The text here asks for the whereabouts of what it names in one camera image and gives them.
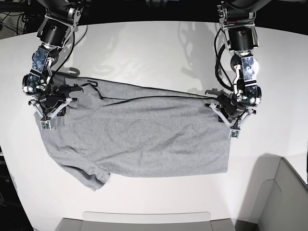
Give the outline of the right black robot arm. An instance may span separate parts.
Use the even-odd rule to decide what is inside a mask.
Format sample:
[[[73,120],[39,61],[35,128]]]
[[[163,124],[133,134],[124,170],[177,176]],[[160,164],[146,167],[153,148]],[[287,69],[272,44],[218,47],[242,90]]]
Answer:
[[[84,0],[40,0],[46,14],[37,32],[41,45],[32,55],[29,74],[23,78],[22,89],[32,96],[30,104],[38,109],[43,120],[58,115],[71,101],[52,89],[55,72],[51,68],[69,39],[75,39],[75,29],[83,13]]]

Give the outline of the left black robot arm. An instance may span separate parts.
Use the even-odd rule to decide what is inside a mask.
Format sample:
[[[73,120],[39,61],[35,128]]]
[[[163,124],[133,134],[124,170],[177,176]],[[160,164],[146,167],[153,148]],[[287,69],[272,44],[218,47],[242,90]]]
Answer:
[[[228,121],[240,118],[248,108],[261,102],[261,88],[257,84],[258,62],[252,51],[259,46],[256,14],[266,4],[264,0],[223,0],[217,5],[219,32],[225,37],[225,44],[215,51],[215,70],[222,69],[220,59],[223,51],[228,50],[233,52],[230,64],[235,72],[229,86],[218,78],[221,85],[231,91],[230,96],[218,97],[220,111]]]

